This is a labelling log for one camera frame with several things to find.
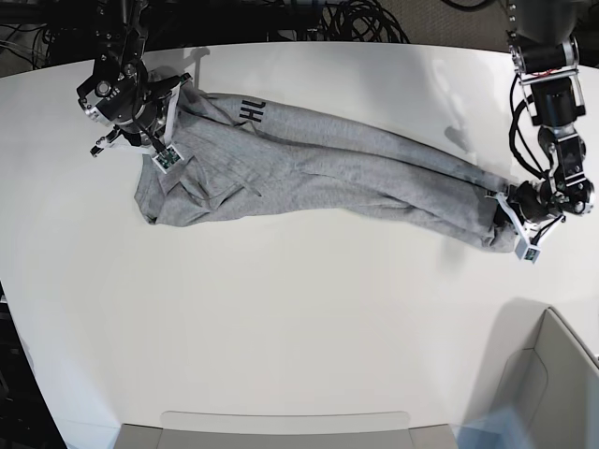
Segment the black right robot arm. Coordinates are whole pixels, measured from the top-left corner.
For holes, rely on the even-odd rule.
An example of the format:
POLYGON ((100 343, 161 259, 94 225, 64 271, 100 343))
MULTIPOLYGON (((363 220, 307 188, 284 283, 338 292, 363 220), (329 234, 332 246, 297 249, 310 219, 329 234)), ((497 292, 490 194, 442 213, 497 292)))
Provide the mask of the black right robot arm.
POLYGON ((164 171, 183 157, 172 143, 180 90, 188 73, 152 80, 143 54, 148 38, 142 15, 147 1, 100 1, 92 74, 78 88, 85 115, 110 128, 90 150, 108 148, 141 152, 164 171))

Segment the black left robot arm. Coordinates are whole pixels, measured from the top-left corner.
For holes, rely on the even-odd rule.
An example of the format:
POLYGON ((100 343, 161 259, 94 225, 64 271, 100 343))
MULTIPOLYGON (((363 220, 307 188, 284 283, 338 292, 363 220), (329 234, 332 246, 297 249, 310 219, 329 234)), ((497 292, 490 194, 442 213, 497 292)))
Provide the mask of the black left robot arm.
POLYGON ((536 182, 510 191, 507 204, 530 243, 538 243, 567 214, 592 210, 594 187, 584 171, 586 146, 575 122, 586 113, 578 79, 574 30, 586 1, 509 1, 508 43, 523 98, 512 105, 508 138, 518 163, 536 182), (528 163, 516 147, 519 118, 531 116, 548 168, 528 163))

